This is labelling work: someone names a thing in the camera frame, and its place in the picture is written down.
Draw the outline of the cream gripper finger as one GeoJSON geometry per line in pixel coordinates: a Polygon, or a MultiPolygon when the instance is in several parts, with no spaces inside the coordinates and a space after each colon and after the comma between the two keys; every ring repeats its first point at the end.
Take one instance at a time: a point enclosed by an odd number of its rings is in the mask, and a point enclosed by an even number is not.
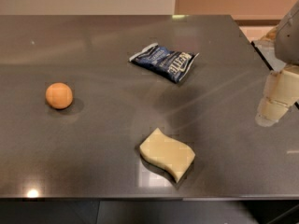
{"type": "Polygon", "coordinates": [[[270,127],[299,100],[299,66],[287,64],[281,71],[272,71],[267,77],[256,115],[256,122],[270,127]]]}

